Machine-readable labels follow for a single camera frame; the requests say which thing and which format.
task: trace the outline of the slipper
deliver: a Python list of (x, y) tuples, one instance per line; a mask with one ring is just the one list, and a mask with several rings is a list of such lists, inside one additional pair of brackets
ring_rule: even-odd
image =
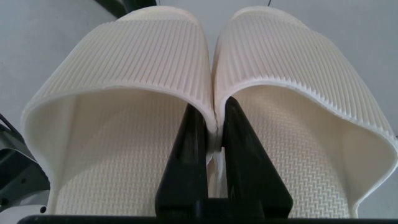
[(396, 168), (394, 133), (365, 83), (330, 40), (291, 15), (237, 12), (214, 65), (216, 118), (237, 99), (293, 198), (289, 217), (357, 217)]
[(25, 141), (50, 181), (47, 214), (155, 215), (187, 103), (216, 133), (206, 39), (174, 7), (91, 31), (26, 106)]

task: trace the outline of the textured insole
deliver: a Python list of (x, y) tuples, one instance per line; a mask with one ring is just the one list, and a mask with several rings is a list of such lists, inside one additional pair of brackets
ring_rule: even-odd
[(139, 90), (79, 96), (56, 214), (155, 215), (186, 102)]
[(293, 197), (290, 217), (348, 217), (342, 121), (285, 88), (255, 86), (234, 97)]

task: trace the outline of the ribbed texture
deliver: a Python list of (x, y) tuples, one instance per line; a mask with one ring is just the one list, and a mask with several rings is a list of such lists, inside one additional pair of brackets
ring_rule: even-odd
[(45, 82), (27, 109), (49, 98), (139, 87), (189, 99), (215, 131), (206, 40), (201, 28), (184, 20), (117, 21), (91, 31)]
[(298, 88), (339, 116), (394, 136), (367, 86), (324, 36), (268, 16), (242, 14), (221, 38), (215, 81), (219, 115), (222, 98), (262, 80)]
[(50, 177), (49, 213), (155, 215), (187, 102), (216, 132), (212, 89), (205, 36), (188, 12), (151, 7), (91, 31), (22, 117)]
[[(237, 12), (216, 49), (218, 126), (233, 95), (294, 199), (290, 216), (356, 216), (358, 203), (396, 166), (396, 142), (347, 59), (327, 38), (269, 7)], [(367, 138), (361, 128), (378, 135)], [(356, 141), (367, 144), (350, 147)], [(375, 154), (382, 161), (365, 162)]]

